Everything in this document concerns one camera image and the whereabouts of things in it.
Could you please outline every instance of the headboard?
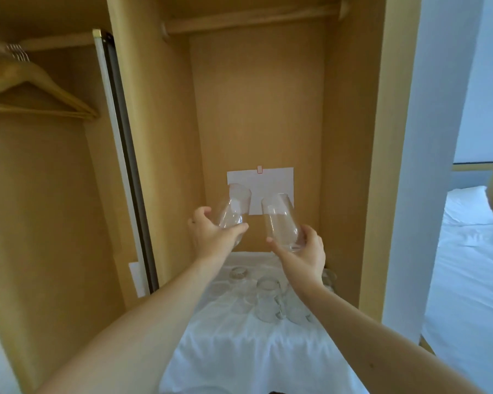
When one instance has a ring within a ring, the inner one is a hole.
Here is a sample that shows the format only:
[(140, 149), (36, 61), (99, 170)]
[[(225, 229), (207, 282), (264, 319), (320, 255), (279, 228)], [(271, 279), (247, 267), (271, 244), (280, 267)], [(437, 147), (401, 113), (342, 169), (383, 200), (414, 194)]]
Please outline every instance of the headboard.
[(450, 190), (486, 185), (487, 197), (493, 209), (493, 162), (455, 163), (451, 172)]

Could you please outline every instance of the paper note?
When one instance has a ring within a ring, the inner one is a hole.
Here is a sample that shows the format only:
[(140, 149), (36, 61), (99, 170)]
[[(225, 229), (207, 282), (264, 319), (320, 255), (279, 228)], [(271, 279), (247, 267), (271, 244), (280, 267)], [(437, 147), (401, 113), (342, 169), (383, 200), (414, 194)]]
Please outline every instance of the paper note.
[(137, 297), (144, 297), (146, 295), (145, 283), (142, 279), (141, 265), (137, 262), (129, 263), (131, 277), (133, 278), (133, 284), (137, 292)]
[(241, 184), (252, 191), (249, 214), (263, 214), (261, 199), (274, 193), (288, 194), (294, 206), (294, 167), (263, 169), (262, 171), (261, 174), (257, 170), (227, 172), (228, 184)]

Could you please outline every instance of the wooden hanger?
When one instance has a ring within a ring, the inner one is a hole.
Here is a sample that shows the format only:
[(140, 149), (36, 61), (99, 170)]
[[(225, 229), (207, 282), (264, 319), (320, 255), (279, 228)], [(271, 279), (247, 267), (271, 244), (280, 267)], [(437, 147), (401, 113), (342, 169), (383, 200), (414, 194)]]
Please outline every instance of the wooden hanger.
[(97, 112), (90, 106), (60, 88), (44, 69), (30, 62), (27, 54), (19, 45), (8, 45), (7, 49), (12, 57), (0, 61), (0, 93), (27, 82), (49, 93), (76, 111), (40, 110), (0, 104), (0, 113), (33, 113), (89, 119), (98, 116)]

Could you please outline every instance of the pillow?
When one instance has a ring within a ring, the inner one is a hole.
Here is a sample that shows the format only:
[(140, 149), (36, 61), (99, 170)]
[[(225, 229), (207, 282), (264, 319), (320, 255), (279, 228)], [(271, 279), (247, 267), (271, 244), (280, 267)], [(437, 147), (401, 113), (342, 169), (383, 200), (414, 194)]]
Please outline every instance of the pillow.
[(442, 224), (493, 224), (493, 210), (487, 201), (486, 189), (485, 186), (474, 186), (447, 192)]

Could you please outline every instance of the bed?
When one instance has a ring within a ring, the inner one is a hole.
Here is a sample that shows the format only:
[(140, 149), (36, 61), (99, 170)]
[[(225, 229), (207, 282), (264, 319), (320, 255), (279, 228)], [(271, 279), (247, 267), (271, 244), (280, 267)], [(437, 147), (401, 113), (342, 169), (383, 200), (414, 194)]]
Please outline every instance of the bed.
[[(479, 171), (492, 172), (484, 179), (493, 208), (493, 163), (458, 170), (473, 174), (454, 173), (452, 188), (482, 184)], [(422, 335), (437, 357), (493, 394), (493, 222), (488, 222), (442, 224)]]

